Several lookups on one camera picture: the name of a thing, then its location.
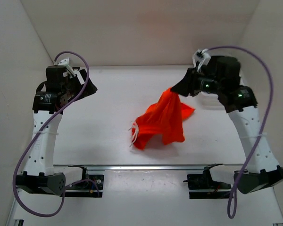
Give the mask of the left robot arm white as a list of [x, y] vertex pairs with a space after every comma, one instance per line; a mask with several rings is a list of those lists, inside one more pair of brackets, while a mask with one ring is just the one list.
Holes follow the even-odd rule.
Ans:
[[53, 166], [57, 130], [63, 115], [58, 111], [72, 100], [95, 94], [97, 88], [87, 71], [79, 67], [53, 65], [45, 72], [46, 81], [37, 87], [33, 100], [33, 135], [37, 138], [29, 148], [23, 171], [13, 177], [13, 185], [30, 194], [62, 195], [67, 172]]

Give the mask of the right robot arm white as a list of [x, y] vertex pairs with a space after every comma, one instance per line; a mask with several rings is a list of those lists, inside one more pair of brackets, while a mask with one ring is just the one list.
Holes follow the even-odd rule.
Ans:
[[198, 53], [193, 63], [194, 67], [188, 68], [184, 78], [171, 91], [184, 97], [195, 97], [201, 92], [217, 95], [237, 130], [247, 158], [242, 173], [223, 164], [205, 167], [204, 186], [213, 188], [219, 182], [236, 184], [241, 193], [248, 194], [282, 182], [283, 167], [260, 130], [263, 123], [259, 119], [254, 92], [241, 83], [240, 62], [231, 56]]

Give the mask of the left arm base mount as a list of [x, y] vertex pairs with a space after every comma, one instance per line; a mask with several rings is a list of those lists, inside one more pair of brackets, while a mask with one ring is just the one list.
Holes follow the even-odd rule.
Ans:
[[82, 165], [70, 165], [69, 168], [72, 170], [81, 169], [82, 178], [78, 180], [79, 183], [74, 181], [73, 183], [67, 185], [65, 197], [102, 198], [105, 179], [103, 173], [94, 173]]

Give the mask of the orange shorts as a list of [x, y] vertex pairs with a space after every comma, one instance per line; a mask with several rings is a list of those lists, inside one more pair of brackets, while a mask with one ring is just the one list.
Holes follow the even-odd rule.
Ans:
[[162, 136], [164, 145], [184, 142], [183, 122], [194, 112], [195, 108], [181, 102], [179, 95], [168, 88], [158, 102], [132, 122], [131, 145], [144, 150], [155, 135]]

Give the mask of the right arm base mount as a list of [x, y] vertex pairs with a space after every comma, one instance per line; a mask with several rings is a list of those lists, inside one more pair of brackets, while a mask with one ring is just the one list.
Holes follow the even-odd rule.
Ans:
[[221, 164], [206, 166], [200, 174], [187, 174], [183, 181], [188, 185], [189, 199], [228, 199], [232, 186], [228, 183], [213, 181], [209, 170]]

